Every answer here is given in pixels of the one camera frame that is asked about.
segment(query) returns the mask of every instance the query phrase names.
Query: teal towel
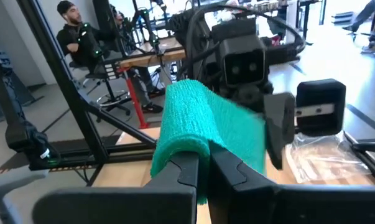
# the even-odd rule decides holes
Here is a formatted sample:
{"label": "teal towel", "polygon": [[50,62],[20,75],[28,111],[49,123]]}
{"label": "teal towel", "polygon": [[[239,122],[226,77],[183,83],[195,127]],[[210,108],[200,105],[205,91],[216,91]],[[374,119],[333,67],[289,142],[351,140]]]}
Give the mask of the teal towel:
{"label": "teal towel", "polygon": [[176,152],[197,152],[200,155],[198,202],[205,203],[209,141],[226,148],[263,174],[266,150],[263,119],[218,96],[196,80],[169,85],[151,176],[155,177]]}

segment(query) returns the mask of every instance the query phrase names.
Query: man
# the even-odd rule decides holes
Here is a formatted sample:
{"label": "man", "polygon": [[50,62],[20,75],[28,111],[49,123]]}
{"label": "man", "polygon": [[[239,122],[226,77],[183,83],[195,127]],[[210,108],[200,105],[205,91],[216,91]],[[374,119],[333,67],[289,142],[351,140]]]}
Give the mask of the man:
{"label": "man", "polygon": [[[63,29],[57,34],[57,41],[60,44],[64,55],[70,54],[73,61],[81,66],[88,67],[90,72],[105,72],[104,67],[97,68],[97,59],[90,56],[85,49],[78,45],[78,31],[82,24],[81,14],[78,8],[70,1],[60,1],[57,5],[58,13],[66,20],[66,24]],[[111,41],[116,38],[113,33],[105,33],[100,30],[93,29],[93,35],[96,41]],[[117,52],[110,52],[106,58],[121,58],[122,55]],[[149,73],[139,74],[137,76],[131,76],[131,81],[142,105],[144,113],[160,113],[163,108],[155,105],[151,102],[148,93],[151,96],[164,95],[165,90],[159,90],[156,86],[153,86],[152,80]]]}
{"label": "man", "polygon": [[374,12],[375,12],[375,0],[370,0],[370,2],[367,3],[366,7],[364,7],[364,9],[357,15],[354,22],[347,27],[343,27],[343,29],[351,31],[351,32],[356,32],[359,29],[360,25],[366,22],[366,20]]}

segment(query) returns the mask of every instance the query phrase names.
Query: gray floor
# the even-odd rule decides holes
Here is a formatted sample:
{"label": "gray floor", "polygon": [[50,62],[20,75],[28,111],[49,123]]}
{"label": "gray floor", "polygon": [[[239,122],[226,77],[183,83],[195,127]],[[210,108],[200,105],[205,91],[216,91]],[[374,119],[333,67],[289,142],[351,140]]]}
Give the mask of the gray floor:
{"label": "gray floor", "polygon": [[[275,91],[295,93],[297,85],[304,80],[338,79],[348,87],[346,102],[352,106],[351,110],[345,111],[345,130],[356,139],[375,139],[375,129],[367,124],[369,120],[375,121],[375,58],[361,55],[359,47],[352,44],[351,39],[346,36],[346,32],[340,29],[329,27],[326,28],[326,32],[324,30],[319,33],[313,31],[310,36],[317,37],[313,39],[315,44],[307,47],[302,54],[301,61],[297,62],[295,66],[285,64],[271,68],[271,80],[274,83]],[[111,84],[115,90],[126,89],[123,80],[115,80]],[[88,84],[86,90],[88,91],[93,86],[94,83]],[[105,93],[105,86],[100,85],[90,94],[90,97],[97,98],[103,93]],[[44,96],[44,98],[26,107],[25,113],[39,130],[46,128],[68,109],[65,99],[56,85],[45,86],[36,91],[34,95],[36,97]],[[161,98],[156,99],[156,102],[161,104]],[[111,113],[137,127],[138,121],[132,104],[129,103],[127,106],[132,109],[131,117],[119,110],[114,110]],[[364,113],[364,118],[358,116],[357,110]],[[101,136],[108,136],[115,131],[120,133],[105,122],[96,124],[96,127]],[[5,129],[6,124],[0,123],[0,165],[14,154],[6,146]],[[82,138],[81,131],[70,112],[53,125],[46,134],[51,141]],[[44,180],[36,181],[11,192],[9,198],[20,211],[24,223],[32,223],[30,213],[34,202],[39,197],[54,189],[74,186],[84,186],[84,182],[73,171],[51,173]]]}

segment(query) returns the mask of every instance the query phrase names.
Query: white wall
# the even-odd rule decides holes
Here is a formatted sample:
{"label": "white wall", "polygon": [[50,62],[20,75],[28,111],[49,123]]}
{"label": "white wall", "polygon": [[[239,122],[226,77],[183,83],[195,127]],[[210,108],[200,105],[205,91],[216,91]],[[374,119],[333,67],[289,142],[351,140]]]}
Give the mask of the white wall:
{"label": "white wall", "polygon": [[[7,9],[13,23],[16,25],[17,30],[20,33],[21,39],[24,41],[25,46],[28,48],[32,58],[34,59],[37,67],[39,68],[42,77],[46,84],[56,83],[55,77],[46,62],[46,59],[33,35],[31,29],[20,10],[20,7],[16,0],[2,0],[5,8]],[[42,10],[44,11],[45,17],[49,22],[50,28],[53,34],[63,28],[65,21],[57,12],[57,4],[60,0],[39,0]],[[97,19],[95,10],[93,9],[92,0],[71,0],[79,9],[85,22],[90,22],[93,26],[97,27]],[[81,78],[80,73],[76,75],[76,78]]]}
{"label": "white wall", "polygon": [[45,83],[40,70],[1,1],[0,50],[7,53],[15,74],[25,86]]}

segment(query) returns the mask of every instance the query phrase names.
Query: plastic bag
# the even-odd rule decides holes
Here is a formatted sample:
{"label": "plastic bag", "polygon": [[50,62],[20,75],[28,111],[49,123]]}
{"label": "plastic bag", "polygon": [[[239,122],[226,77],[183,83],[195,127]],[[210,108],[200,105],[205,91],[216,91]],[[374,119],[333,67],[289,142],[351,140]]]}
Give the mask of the plastic bag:
{"label": "plastic bag", "polygon": [[318,138],[297,134],[285,147],[285,156],[299,184],[371,173],[353,154],[343,132]]}

